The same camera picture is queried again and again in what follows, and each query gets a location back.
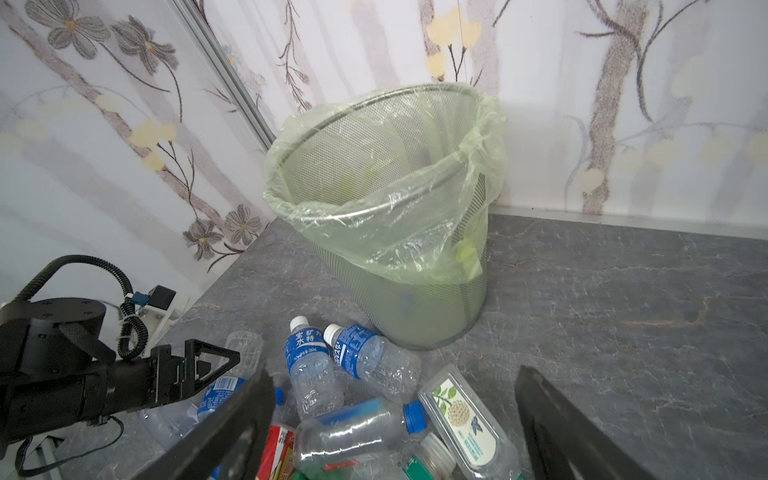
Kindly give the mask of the mesh bin with green liner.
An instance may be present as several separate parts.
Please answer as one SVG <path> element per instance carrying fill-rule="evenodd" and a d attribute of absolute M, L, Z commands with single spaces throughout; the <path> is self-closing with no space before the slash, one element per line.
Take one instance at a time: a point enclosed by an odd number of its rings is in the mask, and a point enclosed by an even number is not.
<path fill-rule="evenodd" d="M 496 97 L 462 83 L 324 105 L 285 122 L 267 153 L 264 199 L 384 336 L 435 349 L 484 307 L 506 126 Z"/>

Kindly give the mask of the crushed clear bottle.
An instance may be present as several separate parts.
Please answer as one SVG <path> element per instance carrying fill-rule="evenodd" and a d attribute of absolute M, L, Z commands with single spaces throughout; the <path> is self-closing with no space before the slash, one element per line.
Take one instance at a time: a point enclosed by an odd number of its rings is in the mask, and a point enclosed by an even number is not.
<path fill-rule="evenodd" d="M 226 340 L 225 347 L 240 354 L 239 363 L 229 369 L 226 374 L 242 379 L 249 379 L 258 371 L 264 340 L 258 333 L 251 331 L 236 331 Z"/>

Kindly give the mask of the Pocari Sweat clear bottle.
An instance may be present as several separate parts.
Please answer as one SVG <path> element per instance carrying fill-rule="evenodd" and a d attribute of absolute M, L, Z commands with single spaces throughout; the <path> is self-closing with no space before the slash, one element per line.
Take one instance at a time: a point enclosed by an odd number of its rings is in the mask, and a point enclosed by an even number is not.
<path fill-rule="evenodd" d="M 346 374 L 395 403 L 414 399 L 422 363 L 413 352 L 359 324 L 329 324 L 323 338 L 335 364 Z"/>

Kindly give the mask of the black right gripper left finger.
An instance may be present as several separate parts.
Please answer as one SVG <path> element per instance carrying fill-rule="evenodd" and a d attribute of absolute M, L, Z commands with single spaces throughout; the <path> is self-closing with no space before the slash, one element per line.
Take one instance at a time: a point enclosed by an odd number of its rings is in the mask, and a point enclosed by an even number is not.
<path fill-rule="evenodd" d="M 255 479 L 276 406 L 272 377 L 253 375 L 185 439 L 139 472 L 138 479 Z"/>

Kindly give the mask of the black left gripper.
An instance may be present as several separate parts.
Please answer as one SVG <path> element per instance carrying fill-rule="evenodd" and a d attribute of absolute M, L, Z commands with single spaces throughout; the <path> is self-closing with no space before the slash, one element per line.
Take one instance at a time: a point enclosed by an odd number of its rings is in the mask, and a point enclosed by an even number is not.
<path fill-rule="evenodd" d="M 161 345 L 139 360 L 93 361 L 83 373 L 83 412 L 114 414 L 175 403 L 205 390 L 239 363 L 238 351 L 196 339 L 185 342 L 182 356 Z"/>

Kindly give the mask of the clear bottle blue cap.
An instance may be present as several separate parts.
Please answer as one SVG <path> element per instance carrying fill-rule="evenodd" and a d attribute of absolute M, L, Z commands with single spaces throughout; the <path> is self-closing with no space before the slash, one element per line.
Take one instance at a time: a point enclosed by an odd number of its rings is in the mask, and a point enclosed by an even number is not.
<path fill-rule="evenodd" d="M 294 465 L 310 477 L 379 459 L 424 432 L 428 423 L 418 400 L 399 404 L 377 397 L 344 406 L 299 424 Z"/>

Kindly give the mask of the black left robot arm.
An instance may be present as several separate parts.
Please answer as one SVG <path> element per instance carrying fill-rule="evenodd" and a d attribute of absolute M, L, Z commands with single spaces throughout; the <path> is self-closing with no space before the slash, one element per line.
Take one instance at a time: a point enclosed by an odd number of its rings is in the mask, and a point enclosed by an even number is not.
<path fill-rule="evenodd" d="M 110 273 L 123 301 L 117 347 L 99 339 L 103 302 L 79 297 L 35 300 L 64 266 L 84 264 Z M 21 478 L 56 468 L 27 469 L 37 435 L 80 422 L 103 425 L 133 412 L 189 399 L 239 364 L 237 351 L 201 340 L 186 341 L 181 356 L 168 345 L 143 353 L 149 341 L 137 316 L 134 289 L 114 264 L 89 255 L 65 255 L 48 263 L 1 308 L 1 447 L 17 444 L 14 468 Z"/>

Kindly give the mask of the blue label water bottle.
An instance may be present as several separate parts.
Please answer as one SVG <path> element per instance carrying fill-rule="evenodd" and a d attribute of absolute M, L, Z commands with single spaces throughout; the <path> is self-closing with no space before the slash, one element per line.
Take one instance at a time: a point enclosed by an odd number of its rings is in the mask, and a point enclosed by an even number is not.
<path fill-rule="evenodd" d="M 301 421 L 330 413 L 344 405 L 344 392 L 335 374 L 323 332 L 304 316 L 289 323 L 284 356 Z"/>

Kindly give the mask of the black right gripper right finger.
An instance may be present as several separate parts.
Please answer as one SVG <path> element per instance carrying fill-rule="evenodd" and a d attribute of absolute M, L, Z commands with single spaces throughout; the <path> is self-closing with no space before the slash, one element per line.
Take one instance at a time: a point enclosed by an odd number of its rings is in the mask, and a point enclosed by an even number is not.
<path fill-rule="evenodd" d="M 520 367 L 514 393 L 535 479 L 654 478 L 537 369 Z"/>

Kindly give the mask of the red yellow label bottle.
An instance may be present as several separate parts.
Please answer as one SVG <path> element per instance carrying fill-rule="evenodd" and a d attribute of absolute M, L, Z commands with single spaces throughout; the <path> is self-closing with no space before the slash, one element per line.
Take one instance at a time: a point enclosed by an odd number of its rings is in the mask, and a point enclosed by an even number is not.
<path fill-rule="evenodd" d="M 293 452 L 295 430 L 282 424 L 272 424 L 262 454 L 256 478 L 258 480 L 288 480 L 294 472 Z"/>

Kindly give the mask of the square clear bottle white cap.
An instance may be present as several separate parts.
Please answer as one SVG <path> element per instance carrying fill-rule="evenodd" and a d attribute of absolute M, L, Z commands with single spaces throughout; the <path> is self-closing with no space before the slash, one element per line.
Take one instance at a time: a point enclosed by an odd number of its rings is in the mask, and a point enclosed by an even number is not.
<path fill-rule="evenodd" d="M 446 480 L 452 478 L 456 466 L 443 441 L 429 433 L 410 451 L 385 454 L 355 466 L 351 479 Z"/>

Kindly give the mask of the clear bottle green white label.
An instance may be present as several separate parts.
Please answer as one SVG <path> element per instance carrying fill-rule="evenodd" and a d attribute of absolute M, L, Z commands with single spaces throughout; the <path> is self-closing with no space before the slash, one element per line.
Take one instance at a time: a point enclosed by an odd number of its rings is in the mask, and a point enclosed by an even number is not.
<path fill-rule="evenodd" d="M 467 479 L 522 479 L 517 448 L 455 365 L 419 391 L 440 438 Z"/>

